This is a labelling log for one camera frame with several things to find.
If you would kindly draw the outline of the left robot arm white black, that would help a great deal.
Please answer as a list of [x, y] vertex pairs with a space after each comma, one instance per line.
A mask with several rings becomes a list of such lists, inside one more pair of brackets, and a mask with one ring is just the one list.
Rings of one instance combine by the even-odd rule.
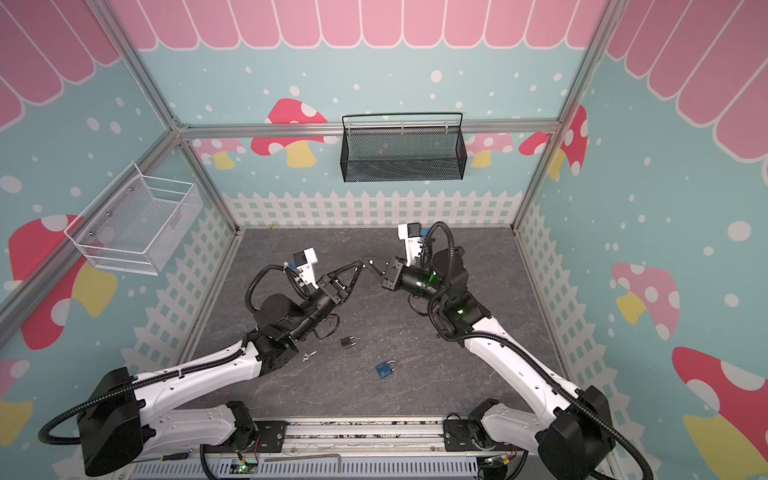
[[90, 398], [47, 421], [37, 434], [46, 445], [81, 448], [89, 477], [113, 473], [162, 445], [179, 441], [244, 450], [257, 426], [243, 403], [188, 427], [173, 420], [179, 407], [225, 386], [265, 376], [299, 352], [297, 344], [333, 315], [353, 292], [365, 265], [354, 261], [302, 285], [288, 265], [270, 264], [248, 285], [244, 304], [257, 323], [235, 344], [156, 372], [104, 375]]

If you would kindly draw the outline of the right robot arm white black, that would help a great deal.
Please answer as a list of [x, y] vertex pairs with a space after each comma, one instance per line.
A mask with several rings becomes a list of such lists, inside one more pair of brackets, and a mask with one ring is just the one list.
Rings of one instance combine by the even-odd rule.
[[614, 426], [607, 397], [597, 388], [582, 389], [531, 355], [469, 291], [463, 250], [442, 221], [423, 229], [401, 224], [403, 258], [368, 256], [363, 267], [382, 288], [426, 300], [426, 317], [440, 338], [456, 343], [488, 364], [532, 409], [525, 420], [506, 405], [488, 400], [475, 422], [493, 442], [535, 451], [557, 479], [602, 479], [598, 467], [622, 447], [651, 479], [648, 460]]

